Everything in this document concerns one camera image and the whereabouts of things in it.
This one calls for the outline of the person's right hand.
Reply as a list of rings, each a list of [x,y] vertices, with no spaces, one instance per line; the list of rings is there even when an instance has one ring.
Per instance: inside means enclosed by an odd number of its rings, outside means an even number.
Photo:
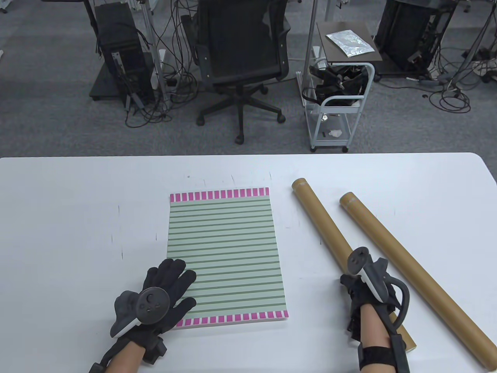
[[[396,298],[392,284],[387,284],[388,297],[386,302],[383,303],[376,299],[370,288],[359,276],[342,275],[340,283],[346,287],[351,298],[350,322],[347,330],[350,332],[352,339],[360,341],[360,329],[365,323],[362,321],[360,308],[364,305],[371,305],[373,307],[376,316],[378,316],[390,336],[398,334],[394,322],[390,319],[390,315],[395,309],[401,309],[401,304]]]

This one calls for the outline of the person's left hand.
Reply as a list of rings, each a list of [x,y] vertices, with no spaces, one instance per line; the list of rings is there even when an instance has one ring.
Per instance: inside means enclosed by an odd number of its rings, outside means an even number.
[[[151,350],[158,336],[174,328],[196,306],[195,298],[181,298],[195,280],[196,272],[187,270],[185,261],[181,259],[165,259],[158,267],[151,267],[142,289],[162,288],[169,295],[169,310],[160,321],[151,325],[135,326],[124,334],[123,338]]]

